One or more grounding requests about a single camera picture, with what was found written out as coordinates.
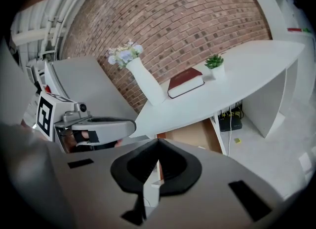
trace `white vase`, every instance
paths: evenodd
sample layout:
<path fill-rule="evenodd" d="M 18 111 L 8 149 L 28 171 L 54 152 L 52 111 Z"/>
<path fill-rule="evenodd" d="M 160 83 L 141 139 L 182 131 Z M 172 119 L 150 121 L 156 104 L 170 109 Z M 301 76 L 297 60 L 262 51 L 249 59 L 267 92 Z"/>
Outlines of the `white vase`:
<path fill-rule="evenodd" d="M 161 86 L 144 67 L 140 58 L 135 58 L 126 67 L 132 72 L 138 86 L 153 106 L 161 104 L 166 99 Z"/>
<path fill-rule="evenodd" d="M 225 77 L 225 68 L 224 64 L 220 65 L 219 67 L 216 67 L 212 69 L 212 75 L 216 80 L 223 79 Z"/>

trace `small succulent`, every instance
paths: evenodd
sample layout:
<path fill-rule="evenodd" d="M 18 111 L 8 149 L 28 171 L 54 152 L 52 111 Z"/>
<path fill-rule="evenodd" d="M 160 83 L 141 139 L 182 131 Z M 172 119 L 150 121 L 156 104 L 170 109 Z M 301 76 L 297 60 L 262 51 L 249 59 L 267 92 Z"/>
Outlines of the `small succulent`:
<path fill-rule="evenodd" d="M 302 31 L 305 32 L 305 33 L 312 33 L 311 30 L 308 29 L 308 28 L 304 28 L 304 29 L 302 29 Z"/>
<path fill-rule="evenodd" d="M 209 69 L 214 69 L 214 68 L 219 67 L 220 65 L 222 65 L 223 62 L 224 62 L 224 59 L 223 59 L 223 57 L 219 56 L 218 54 L 215 54 L 215 55 L 213 55 L 211 57 L 208 57 L 205 62 L 206 62 L 205 65 Z"/>

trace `floor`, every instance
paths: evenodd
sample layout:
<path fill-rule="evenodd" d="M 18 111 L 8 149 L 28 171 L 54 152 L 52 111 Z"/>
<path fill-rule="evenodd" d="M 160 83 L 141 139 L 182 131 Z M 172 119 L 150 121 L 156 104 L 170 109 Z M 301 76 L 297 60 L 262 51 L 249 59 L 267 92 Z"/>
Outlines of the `floor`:
<path fill-rule="evenodd" d="M 289 116 L 271 135 L 264 139 L 247 117 L 241 130 L 232 132 L 230 157 L 270 183 L 286 199 L 306 186 L 314 169 L 316 154 L 316 91 L 309 104 L 294 99 Z M 235 144 L 234 138 L 241 143 Z M 222 133 L 228 151 L 229 133 Z M 299 161 L 304 153 L 312 162 L 312 169 L 304 172 Z"/>

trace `book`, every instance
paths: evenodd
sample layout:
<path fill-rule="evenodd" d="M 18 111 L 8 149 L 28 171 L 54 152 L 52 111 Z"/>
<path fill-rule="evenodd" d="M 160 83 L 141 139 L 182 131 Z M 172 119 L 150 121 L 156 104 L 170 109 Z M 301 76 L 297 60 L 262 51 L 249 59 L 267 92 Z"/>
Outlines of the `book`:
<path fill-rule="evenodd" d="M 176 98 L 203 84 L 202 73 L 189 68 L 170 79 L 168 95 L 170 98 Z"/>

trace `white table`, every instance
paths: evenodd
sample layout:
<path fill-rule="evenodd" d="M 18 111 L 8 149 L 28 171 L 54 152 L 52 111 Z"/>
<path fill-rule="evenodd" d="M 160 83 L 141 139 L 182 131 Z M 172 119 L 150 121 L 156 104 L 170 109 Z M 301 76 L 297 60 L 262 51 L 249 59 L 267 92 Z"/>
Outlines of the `white table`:
<path fill-rule="evenodd" d="M 214 117 L 212 123 L 219 141 L 217 112 L 243 99 L 243 110 L 266 137 L 284 119 L 296 83 L 297 57 L 304 45 L 289 41 L 257 40 L 229 49 L 222 54 L 226 77 L 214 80 L 203 63 L 194 66 L 205 84 L 162 104 L 144 105 L 137 130 L 130 137 L 178 129 Z M 167 92 L 170 80 L 161 86 Z"/>

